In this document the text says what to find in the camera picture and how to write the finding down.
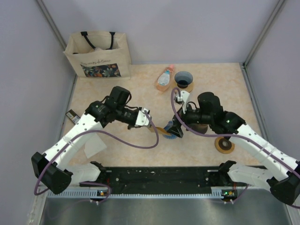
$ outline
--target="brown tape roll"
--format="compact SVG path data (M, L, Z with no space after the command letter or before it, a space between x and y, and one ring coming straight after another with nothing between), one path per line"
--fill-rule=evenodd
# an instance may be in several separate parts
M219 152L223 154L229 154L233 152L235 145L226 138L217 137L215 139L215 147Z

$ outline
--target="beige tote bag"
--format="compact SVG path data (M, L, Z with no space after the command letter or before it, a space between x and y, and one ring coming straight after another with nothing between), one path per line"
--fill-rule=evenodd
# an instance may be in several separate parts
M73 33L64 54L79 77L130 78L131 58L125 33Z

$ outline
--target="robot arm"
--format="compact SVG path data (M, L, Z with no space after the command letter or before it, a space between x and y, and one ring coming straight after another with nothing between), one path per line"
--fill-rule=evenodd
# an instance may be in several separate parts
M103 101L95 101L85 110L75 126L55 145L43 154L36 152L32 158L35 176L38 178L50 160L68 143L66 149L48 167L42 177L42 182L54 193L59 194L70 184L82 181L95 181L100 169L94 164L68 166L75 153L93 136L91 130L102 130L108 123L115 120L127 123L128 129L150 127L150 121L145 116L149 110L142 107L129 107L131 94L122 87L114 87ZM86 132L75 140L74 137Z
M219 98L211 92L198 96L200 108L192 109L188 104L188 93L181 91L176 94L175 101L186 105L178 110L178 115L186 124L207 124L216 134L228 134L226 139L247 150L253 157L267 169L259 169L241 165L234 161L221 164L219 171L226 174L234 182L244 182L270 191L278 200L286 204L293 204L300 194L300 179L291 169L300 174L300 162L284 154L272 144L260 137L240 116L233 112L223 110ZM169 133L182 137L181 124L174 116L173 127ZM262 148L257 147L248 140L233 135L246 137ZM281 165L272 157L284 162L289 169Z

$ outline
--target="white cable tie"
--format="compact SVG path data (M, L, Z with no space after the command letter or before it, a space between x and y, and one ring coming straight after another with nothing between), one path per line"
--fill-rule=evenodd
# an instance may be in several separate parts
M76 146L76 144L74 144L74 142L72 141L71 138L63 136L62 139L69 144L70 147L75 148L76 152L79 150L79 148Z
M256 153L256 155L258 155L259 153L261 153L261 151L262 151L263 149L265 149L265 148L268 146L268 144L269 144L269 142L266 142L266 143L262 146L262 148L259 149L259 151Z
M73 141L72 141L71 138L66 137L66 136L63 136L62 139L63 139L66 143L68 143L70 146L75 147L75 145L74 145L74 143L73 143Z

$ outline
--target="blue bowl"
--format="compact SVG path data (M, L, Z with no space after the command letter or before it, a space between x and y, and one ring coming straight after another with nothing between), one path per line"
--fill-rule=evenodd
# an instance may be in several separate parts
M187 71L180 71L175 75L175 82L179 88L187 88L193 82L193 75Z

